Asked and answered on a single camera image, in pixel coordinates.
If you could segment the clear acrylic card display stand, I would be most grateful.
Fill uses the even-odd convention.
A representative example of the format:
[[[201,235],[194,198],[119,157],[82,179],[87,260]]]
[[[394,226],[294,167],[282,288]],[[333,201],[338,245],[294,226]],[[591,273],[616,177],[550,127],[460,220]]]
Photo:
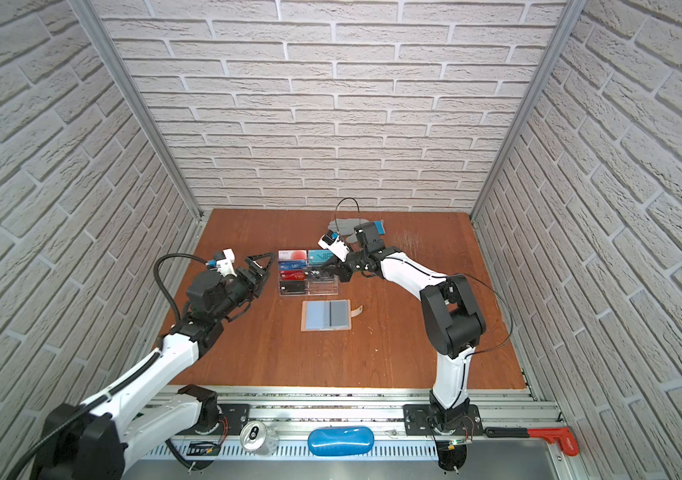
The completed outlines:
[[[305,295],[282,295],[282,296],[331,296],[339,292],[338,278],[322,266],[309,266],[303,269],[306,273]]]

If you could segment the beige leather card holder wallet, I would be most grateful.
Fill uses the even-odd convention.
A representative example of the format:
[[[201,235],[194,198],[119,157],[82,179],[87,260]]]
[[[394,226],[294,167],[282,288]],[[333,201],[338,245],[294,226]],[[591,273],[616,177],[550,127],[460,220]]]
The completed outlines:
[[[352,319],[363,313],[349,300],[304,301],[301,330],[303,332],[344,331],[352,328]]]

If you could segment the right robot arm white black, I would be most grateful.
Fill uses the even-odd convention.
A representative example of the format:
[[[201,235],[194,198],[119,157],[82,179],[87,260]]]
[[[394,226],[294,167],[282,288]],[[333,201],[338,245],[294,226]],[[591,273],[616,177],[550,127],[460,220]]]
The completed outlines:
[[[472,356],[486,331],[486,323],[470,282],[463,275],[448,276],[387,247],[335,256],[320,270],[348,282],[352,275],[375,275],[392,282],[420,301],[424,328],[437,353],[437,369],[430,390],[430,421],[441,432],[456,429],[469,416],[467,380]]]

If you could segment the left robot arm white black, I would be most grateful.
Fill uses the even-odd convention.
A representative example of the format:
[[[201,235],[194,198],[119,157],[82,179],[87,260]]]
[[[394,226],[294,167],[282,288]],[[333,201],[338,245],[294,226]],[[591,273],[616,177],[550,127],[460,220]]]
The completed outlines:
[[[61,404],[45,419],[41,439],[12,468],[33,479],[119,479],[138,460],[188,429],[207,432],[221,418],[216,392],[187,386],[150,413],[143,408],[178,374],[194,365],[220,338],[225,322],[258,298],[275,261],[272,252],[234,265],[227,249],[205,261],[188,287],[175,323],[151,353],[103,390],[77,405]]]

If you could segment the white red april card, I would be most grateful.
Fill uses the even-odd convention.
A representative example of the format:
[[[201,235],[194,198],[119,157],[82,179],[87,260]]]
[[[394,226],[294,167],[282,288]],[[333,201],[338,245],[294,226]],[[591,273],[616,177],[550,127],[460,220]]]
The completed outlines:
[[[283,261],[306,261],[308,254],[306,250],[279,250],[278,260]]]

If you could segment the red gold VIP card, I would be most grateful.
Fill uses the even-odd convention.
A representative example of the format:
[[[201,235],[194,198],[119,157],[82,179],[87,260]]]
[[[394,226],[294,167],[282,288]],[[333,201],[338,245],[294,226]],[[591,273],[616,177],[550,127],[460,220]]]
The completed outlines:
[[[280,270],[281,281],[305,281],[306,273],[303,270]]]

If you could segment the blue VIP card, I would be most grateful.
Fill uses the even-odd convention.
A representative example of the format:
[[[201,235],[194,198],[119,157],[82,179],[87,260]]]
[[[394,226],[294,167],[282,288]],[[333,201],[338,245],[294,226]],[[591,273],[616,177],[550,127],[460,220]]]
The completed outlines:
[[[307,267],[305,260],[284,260],[278,262],[280,271],[302,271]]]

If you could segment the dark black card lower left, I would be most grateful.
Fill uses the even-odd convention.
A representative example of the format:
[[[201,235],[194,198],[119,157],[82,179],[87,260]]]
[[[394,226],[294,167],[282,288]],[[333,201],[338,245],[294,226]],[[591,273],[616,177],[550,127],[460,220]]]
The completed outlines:
[[[281,295],[305,295],[306,282],[305,281],[280,281],[279,282]]]

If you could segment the teal VIP card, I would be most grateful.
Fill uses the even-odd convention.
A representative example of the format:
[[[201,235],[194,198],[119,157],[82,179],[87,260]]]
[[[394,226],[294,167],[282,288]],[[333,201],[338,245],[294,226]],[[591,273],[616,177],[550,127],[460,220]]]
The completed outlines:
[[[309,266],[320,266],[334,257],[329,250],[315,249],[307,251],[307,264]]]

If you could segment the grey blue work glove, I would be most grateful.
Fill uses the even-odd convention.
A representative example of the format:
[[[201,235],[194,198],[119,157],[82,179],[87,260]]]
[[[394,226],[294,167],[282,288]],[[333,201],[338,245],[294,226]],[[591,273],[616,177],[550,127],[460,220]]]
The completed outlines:
[[[354,244],[358,242],[355,234],[355,228],[360,223],[366,223],[366,220],[354,218],[338,219],[329,223],[329,229],[338,233],[346,243]]]

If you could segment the silver can top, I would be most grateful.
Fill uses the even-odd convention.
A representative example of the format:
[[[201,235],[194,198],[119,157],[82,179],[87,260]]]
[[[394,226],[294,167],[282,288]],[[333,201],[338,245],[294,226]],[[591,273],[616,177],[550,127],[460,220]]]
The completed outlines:
[[[279,435],[275,428],[259,420],[245,424],[239,439],[241,447],[254,455],[271,456],[279,447]]]

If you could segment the small black label box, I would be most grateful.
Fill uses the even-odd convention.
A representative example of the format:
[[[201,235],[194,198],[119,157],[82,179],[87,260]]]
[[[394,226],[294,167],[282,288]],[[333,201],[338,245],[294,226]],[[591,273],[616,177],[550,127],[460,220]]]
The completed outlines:
[[[219,443],[210,441],[193,441],[188,445],[186,455],[191,457],[218,456],[220,450],[221,445]]]

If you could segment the blue oval case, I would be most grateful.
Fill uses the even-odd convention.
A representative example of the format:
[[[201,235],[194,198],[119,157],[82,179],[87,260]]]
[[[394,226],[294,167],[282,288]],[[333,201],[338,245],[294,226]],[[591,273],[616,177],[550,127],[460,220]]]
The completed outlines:
[[[374,443],[373,432],[365,426],[320,428],[307,438],[309,451],[318,457],[364,455],[372,450]]]

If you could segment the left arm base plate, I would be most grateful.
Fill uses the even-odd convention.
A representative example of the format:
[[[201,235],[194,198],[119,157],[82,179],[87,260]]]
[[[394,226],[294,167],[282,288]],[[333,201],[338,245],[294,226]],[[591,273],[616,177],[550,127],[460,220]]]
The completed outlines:
[[[238,435],[249,420],[250,405],[246,403],[212,404],[204,406],[198,421],[189,429],[198,435],[222,437],[225,432]]]

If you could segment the red black handled tool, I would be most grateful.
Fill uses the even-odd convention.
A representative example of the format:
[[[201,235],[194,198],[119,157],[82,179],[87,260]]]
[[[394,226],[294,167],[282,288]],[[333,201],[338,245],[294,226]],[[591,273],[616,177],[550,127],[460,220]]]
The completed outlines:
[[[558,428],[523,428],[523,427],[486,427],[488,438],[535,438],[556,445],[566,456],[574,457],[580,453],[579,445],[572,430],[568,427]]]

